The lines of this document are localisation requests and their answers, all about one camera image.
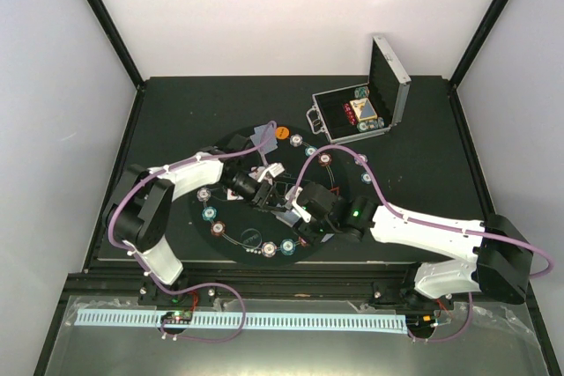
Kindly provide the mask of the white purple chip stack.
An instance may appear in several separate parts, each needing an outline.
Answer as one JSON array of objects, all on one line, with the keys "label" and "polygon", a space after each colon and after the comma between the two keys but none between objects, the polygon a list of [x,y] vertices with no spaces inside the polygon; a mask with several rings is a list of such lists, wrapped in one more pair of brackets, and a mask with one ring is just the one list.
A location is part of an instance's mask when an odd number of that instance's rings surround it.
[{"label": "white purple chip stack", "polygon": [[361,166],[363,163],[367,163],[367,156],[363,154],[358,154],[354,159],[354,163],[357,166]]}]

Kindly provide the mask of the teal chip mat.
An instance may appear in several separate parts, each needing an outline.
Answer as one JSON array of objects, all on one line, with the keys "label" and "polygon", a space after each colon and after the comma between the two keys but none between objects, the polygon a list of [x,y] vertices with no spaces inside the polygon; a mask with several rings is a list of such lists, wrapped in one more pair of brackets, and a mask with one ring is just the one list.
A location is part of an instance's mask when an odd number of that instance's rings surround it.
[{"label": "teal chip mat", "polygon": [[309,157],[313,157],[317,154],[317,149],[314,146],[308,146],[305,149],[305,155],[309,158]]},{"label": "teal chip mat", "polygon": [[214,222],[217,215],[217,210],[212,206],[204,207],[201,213],[202,219],[207,222]]},{"label": "teal chip mat", "polygon": [[296,248],[295,242],[293,240],[286,239],[280,243],[279,251],[283,255],[293,255],[295,252],[295,248]]}]

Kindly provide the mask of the blue playing card deck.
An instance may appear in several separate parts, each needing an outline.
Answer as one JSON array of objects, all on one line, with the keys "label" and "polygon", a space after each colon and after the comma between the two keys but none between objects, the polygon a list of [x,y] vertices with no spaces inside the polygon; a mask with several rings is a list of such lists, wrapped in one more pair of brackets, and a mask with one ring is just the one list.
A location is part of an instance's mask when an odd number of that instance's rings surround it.
[{"label": "blue playing card deck", "polygon": [[276,217],[276,219],[289,227],[293,227],[301,219],[299,214],[296,214],[291,210],[273,211],[272,214]]}]

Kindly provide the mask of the white chip mat bottom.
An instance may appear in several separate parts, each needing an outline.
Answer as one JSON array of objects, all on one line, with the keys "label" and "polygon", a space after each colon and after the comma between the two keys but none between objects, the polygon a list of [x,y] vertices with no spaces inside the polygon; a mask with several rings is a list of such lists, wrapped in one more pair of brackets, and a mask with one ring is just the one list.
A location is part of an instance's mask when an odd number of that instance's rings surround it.
[{"label": "white chip mat bottom", "polygon": [[278,247],[273,242],[264,242],[261,246],[261,255],[266,258],[271,258],[277,253]]}]

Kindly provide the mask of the teal chip mat top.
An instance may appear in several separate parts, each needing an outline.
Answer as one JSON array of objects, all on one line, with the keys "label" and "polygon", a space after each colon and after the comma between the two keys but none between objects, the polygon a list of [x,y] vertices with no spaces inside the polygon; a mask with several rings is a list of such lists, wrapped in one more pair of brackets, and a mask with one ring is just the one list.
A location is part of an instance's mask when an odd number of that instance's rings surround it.
[{"label": "teal chip mat top", "polygon": [[305,155],[309,158],[309,157],[313,157],[317,154],[317,149],[314,146],[308,146],[305,149]]}]

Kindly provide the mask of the blue card mat top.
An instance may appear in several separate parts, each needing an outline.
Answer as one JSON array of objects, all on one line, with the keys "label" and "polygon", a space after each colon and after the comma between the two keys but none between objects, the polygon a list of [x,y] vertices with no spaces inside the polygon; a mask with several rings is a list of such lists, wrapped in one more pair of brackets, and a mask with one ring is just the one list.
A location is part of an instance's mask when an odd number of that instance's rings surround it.
[{"label": "blue card mat top", "polygon": [[253,145],[263,143],[260,152],[268,154],[278,148],[278,141],[275,136],[275,129],[268,124],[254,127],[254,133],[250,136]]}]

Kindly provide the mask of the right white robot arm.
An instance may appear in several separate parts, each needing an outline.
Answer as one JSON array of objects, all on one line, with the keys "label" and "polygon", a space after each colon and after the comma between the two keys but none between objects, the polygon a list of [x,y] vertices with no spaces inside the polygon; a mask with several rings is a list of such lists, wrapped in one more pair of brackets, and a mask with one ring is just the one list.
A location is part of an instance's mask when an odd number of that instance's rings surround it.
[{"label": "right white robot arm", "polygon": [[532,253],[500,215],[486,223],[435,217],[363,196],[348,201],[314,182],[292,187],[285,199],[287,211],[297,218],[292,228],[309,245],[369,237],[443,256],[443,262],[415,265],[401,285],[401,298],[411,308],[460,293],[478,292],[511,305],[526,299]]}]

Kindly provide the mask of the teal poker chip stack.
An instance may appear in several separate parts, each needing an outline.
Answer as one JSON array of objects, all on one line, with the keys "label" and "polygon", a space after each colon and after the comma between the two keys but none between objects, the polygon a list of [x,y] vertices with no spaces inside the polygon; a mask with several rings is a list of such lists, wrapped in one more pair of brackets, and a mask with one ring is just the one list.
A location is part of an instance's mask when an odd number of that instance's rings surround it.
[{"label": "teal poker chip stack", "polygon": [[373,182],[373,178],[368,173],[363,173],[360,178],[365,184],[371,184]]}]

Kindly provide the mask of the orange big blind button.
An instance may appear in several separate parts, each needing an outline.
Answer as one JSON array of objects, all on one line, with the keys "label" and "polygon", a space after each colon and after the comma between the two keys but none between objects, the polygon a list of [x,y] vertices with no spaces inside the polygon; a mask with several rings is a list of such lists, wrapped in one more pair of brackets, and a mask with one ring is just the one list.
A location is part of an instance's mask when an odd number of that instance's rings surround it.
[{"label": "orange big blind button", "polygon": [[291,135],[288,127],[279,126],[275,130],[275,137],[277,140],[286,140]]}]

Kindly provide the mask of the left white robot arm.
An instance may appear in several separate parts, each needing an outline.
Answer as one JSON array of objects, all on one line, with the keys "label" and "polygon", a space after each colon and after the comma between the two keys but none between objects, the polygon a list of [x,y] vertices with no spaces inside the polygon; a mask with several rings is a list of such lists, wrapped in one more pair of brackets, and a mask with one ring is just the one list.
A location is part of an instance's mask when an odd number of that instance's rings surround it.
[{"label": "left white robot arm", "polygon": [[189,295],[189,283],[180,277],[182,262],[166,237],[173,202],[221,183],[253,206],[263,207],[284,166],[261,165],[259,173],[251,176],[238,170],[237,160],[260,153],[266,144],[262,141],[242,151],[199,151],[171,165],[132,166],[122,175],[104,212],[108,240],[138,261],[168,304],[181,304]]}]

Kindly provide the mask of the brown chip mat top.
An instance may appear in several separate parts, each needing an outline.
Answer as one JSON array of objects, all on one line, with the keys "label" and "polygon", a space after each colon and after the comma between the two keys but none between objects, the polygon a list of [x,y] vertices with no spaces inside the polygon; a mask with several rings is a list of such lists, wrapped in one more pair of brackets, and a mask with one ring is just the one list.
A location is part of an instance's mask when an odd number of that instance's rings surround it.
[{"label": "brown chip mat top", "polygon": [[322,167],[329,166],[331,164],[332,157],[329,153],[321,153],[318,155],[318,163]]}]

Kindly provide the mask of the white chip mat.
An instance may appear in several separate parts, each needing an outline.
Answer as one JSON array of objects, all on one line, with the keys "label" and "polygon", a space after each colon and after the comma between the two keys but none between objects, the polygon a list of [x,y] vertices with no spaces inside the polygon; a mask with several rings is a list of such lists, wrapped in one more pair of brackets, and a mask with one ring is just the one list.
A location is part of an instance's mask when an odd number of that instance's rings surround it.
[{"label": "white chip mat", "polygon": [[212,192],[207,187],[200,188],[197,191],[197,200],[201,203],[207,203],[212,197]]},{"label": "white chip mat", "polygon": [[264,242],[261,246],[261,255],[266,258],[271,258],[277,253],[278,247],[273,242]]},{"label": "white chip mat", "polygon": [[303,145],[303,137],[299,134],[290,136],[289,143],[292,147],[300,147]]}]

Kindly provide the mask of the white chip mat top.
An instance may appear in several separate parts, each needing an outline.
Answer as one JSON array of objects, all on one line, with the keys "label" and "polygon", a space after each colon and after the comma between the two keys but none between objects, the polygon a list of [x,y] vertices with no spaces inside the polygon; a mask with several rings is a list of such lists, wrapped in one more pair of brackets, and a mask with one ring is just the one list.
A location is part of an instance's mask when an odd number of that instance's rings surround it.
[{"label": "white chip mat top", "polygon": [[290,136],[289,143],[292,147],[300,147],[303,145],[303,137],[299,134]]}]

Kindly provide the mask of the teal chip mat bottom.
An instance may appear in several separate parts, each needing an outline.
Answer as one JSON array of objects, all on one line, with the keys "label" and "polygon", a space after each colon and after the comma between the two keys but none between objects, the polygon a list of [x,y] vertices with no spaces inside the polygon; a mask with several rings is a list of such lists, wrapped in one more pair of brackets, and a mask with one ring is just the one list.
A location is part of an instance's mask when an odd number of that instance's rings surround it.
[{"label": "teal chip mat bottom", "polygon": [[295,252],[295,248],[296,248],[295,242],[293,240],[286,239],[280,243],[279,251],[283,255],[293,255]]}]

